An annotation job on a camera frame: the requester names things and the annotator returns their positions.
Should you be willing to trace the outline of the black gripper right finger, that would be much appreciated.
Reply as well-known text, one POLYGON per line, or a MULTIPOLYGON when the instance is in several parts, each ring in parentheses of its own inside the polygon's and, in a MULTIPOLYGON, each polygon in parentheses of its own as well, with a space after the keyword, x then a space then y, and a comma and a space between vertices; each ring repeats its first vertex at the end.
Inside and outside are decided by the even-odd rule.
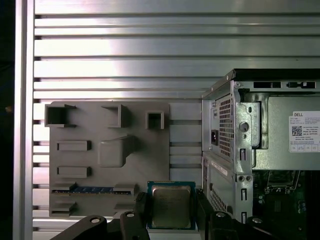
POLYGON ((202 190, 196 191, 196 224, 202 240, 279 240, 279 231, 268 221, 248 217, 244 223, 228 212, 215 211, 202 190))

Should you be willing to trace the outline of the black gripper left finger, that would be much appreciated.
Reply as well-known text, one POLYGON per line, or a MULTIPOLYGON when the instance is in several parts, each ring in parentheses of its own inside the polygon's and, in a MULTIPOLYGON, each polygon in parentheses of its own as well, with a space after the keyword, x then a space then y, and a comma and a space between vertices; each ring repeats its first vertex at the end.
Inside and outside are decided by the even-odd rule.
POLYGON ((90 215, 71 225, 53 240, 149 240, 147 221, 150 198, 141 192, 132 210, 125 211, 110 222, 100 215, 90 215))

